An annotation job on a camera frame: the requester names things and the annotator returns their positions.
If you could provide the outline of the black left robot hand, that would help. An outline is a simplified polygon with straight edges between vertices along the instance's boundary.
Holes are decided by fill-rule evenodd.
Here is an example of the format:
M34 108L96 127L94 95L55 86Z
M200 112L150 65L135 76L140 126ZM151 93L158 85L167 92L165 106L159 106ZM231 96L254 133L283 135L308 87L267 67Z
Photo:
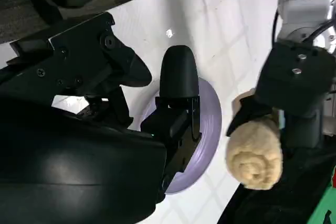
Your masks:
M335 57L325 49L290 41L273 46L253 93L241 107L226 135L239 126L284 112L280 139L287 148L314 148L322 139L323 103L335 76Z

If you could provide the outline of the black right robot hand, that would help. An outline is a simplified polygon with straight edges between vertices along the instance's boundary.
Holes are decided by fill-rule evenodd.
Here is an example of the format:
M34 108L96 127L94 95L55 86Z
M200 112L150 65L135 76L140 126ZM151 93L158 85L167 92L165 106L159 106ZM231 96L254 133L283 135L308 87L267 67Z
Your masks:
M137 223L150 216L200 140L197 67L164 54L156 108L139 131L123 86L152 76L109 13L14 41L1 70L1 223Z

